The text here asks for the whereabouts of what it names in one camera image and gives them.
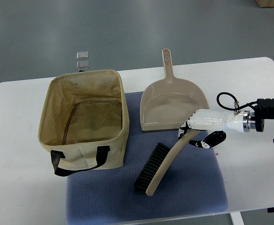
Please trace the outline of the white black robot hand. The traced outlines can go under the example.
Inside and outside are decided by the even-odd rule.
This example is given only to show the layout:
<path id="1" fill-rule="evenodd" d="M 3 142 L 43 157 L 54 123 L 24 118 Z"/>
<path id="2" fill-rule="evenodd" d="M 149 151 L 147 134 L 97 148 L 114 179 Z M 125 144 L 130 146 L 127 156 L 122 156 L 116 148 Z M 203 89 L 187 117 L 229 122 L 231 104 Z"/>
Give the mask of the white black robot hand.
<path id="1" fill-rule="evenodd" d="M 235 130 L 247 132 L 248 111 L 235 113 L 233 111 L 199 109 L 195 111 L 179 128 L 178 138 L 181 139 L 191 130 L 211 131 L 212 133 L 200 141 L 190 140 L 189 144 L 198 148 L 209 149 L 226 139 L 226 132 Z"/>

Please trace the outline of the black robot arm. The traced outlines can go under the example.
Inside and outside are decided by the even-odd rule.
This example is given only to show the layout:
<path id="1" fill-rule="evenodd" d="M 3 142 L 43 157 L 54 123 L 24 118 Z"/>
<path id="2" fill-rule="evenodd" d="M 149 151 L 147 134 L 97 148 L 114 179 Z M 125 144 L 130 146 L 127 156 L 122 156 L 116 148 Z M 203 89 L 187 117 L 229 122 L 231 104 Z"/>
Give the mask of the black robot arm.
<path id="1" fill-rule="evenodd" d="M 220 102 L 222 95 L 228 95 L 233 98 L 233 108 L 226 107 Z M 257 132 L 263 132 L 265 120 L 274 120 L 274 98 L 259 98 L 256 101 L 239 105 L 239 101 L 233 94 L 221 92 L 217 95 L 216 101 L 221 108 L 232 111 L 234 115 L 242 114 L 242 127 L 244 132 L 248 132 L 251 129 Z"/>

